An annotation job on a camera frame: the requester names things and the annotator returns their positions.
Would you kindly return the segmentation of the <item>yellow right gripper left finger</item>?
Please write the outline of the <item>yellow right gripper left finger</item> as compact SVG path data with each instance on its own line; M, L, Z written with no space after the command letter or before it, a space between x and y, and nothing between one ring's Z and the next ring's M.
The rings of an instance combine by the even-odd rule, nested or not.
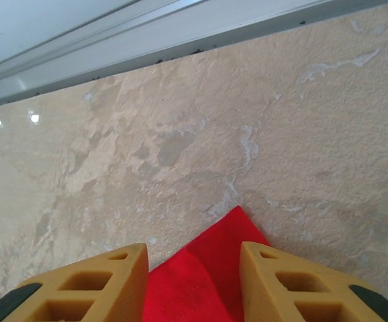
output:
M146 244L33 276L0 299L0 322L142 322Z

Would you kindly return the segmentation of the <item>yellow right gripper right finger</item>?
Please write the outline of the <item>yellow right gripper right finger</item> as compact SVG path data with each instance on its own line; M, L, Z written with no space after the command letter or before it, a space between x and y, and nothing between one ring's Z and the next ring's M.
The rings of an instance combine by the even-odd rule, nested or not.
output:
M253 241L240 248L244 322L388 322L366 282Z

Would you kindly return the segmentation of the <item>red t-shirt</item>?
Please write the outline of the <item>red t-shirt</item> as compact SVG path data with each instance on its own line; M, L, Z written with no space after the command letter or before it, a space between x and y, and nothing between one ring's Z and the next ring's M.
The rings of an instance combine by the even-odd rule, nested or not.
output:
M237 206L149 273L142 322L244 322L242 242L268 244Z

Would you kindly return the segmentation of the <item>aluminium table frame rail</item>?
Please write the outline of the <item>aluminium table frame rail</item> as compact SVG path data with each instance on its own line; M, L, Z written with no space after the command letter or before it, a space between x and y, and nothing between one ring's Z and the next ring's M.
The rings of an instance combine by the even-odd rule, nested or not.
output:
M0 105L388 4L138 0L0 63Z

